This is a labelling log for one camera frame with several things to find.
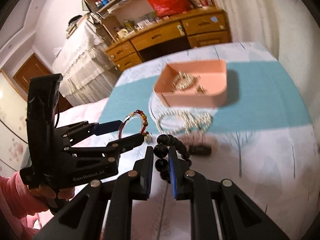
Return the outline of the pink sleeve left forearm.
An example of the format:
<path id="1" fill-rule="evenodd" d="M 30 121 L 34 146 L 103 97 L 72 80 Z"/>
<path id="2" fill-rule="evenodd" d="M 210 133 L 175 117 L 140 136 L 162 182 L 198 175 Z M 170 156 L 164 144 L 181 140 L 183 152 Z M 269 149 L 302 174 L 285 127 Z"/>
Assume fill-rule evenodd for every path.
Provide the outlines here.
<path id="1" fill-rule="evenodd" d="M 1 239 L 32 239 L 38 233 L 27 216 L 49 209 L 45 200 L 33 196 L 20 174 L 1 177 Z"/>

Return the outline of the left hand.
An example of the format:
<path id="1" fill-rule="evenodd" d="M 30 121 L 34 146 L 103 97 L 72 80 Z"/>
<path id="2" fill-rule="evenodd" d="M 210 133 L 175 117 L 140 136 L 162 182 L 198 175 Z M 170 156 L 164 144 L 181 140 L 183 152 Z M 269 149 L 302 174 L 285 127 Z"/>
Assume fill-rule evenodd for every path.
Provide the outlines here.
<path id="1" fill-rule="evenodd" d="M 47 211 L 49 209 L 60 211 L 75 195 L 75 187 L 54 190 L 48 185 L 41 184 L 38 187 L 27 186 L 27 190 L 32 196 L 35 203 L 34 209 L 37 211 Z"/>

